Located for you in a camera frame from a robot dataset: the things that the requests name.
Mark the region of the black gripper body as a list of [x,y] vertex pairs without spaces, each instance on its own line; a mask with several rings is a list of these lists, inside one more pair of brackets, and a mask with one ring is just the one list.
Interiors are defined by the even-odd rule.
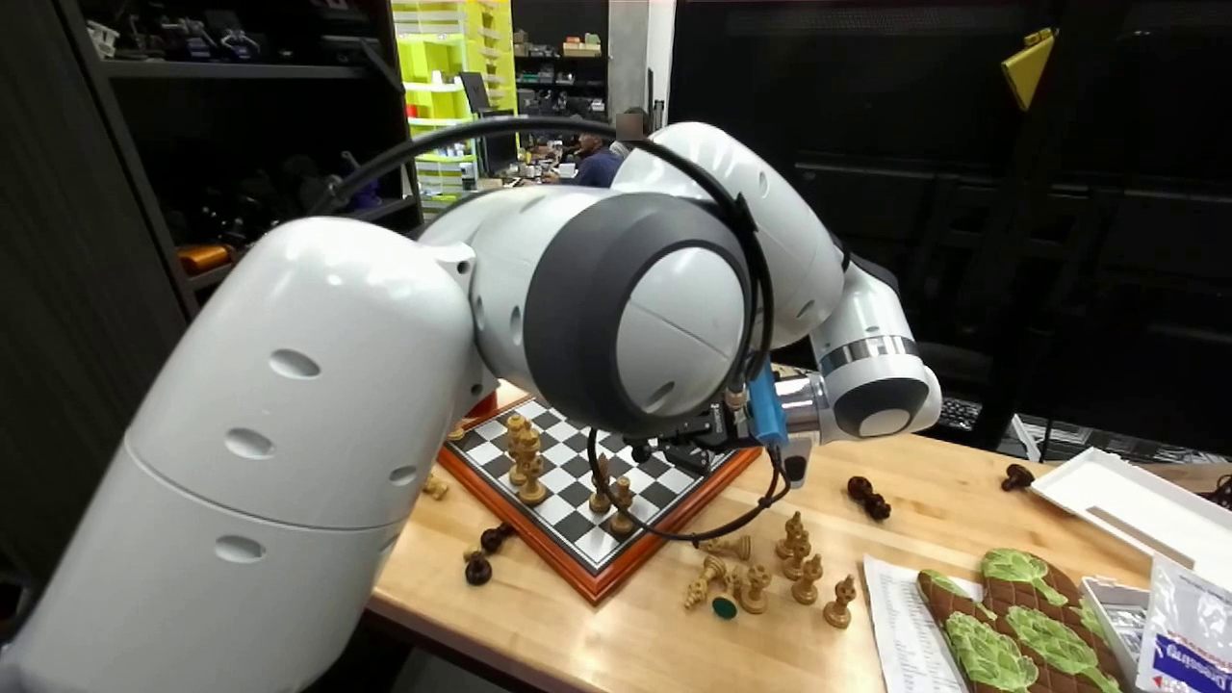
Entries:
[[751,444],[751,414],[744,408],[707,405],[690,424],[658,440],[631,440],[631,459],[662,459],[693,477],[711,472],[737,445]]

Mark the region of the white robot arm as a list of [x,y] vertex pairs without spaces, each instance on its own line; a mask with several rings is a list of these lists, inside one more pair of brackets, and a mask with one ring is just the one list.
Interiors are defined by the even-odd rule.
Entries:
[[4,693],[312,693],[498,385],[624,440],[744,397],[776,451],[782,345],[812,349],[826,440],[945,408],[893,276],[711,123],[631,137],[606,183],[490,190],[416,231],[326,193],[163,362],[4,645]]

